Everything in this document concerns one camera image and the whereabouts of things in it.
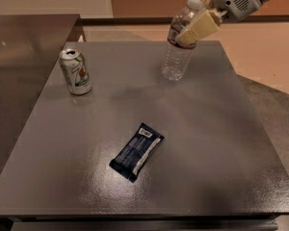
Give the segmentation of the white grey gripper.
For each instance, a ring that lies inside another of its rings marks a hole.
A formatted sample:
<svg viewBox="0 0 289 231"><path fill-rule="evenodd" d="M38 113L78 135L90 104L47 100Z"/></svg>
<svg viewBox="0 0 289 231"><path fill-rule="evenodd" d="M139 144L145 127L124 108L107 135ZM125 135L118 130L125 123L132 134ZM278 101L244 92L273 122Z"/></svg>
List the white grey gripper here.
<svg viewBox="0 0 289 231"><path fill-rule="evenodd" d="M205 12L196 16L175 38L181 46L197 43L219 31L222 15L226 11L228 21L240 21L261 8L261 0L202 0Z"/></svg>

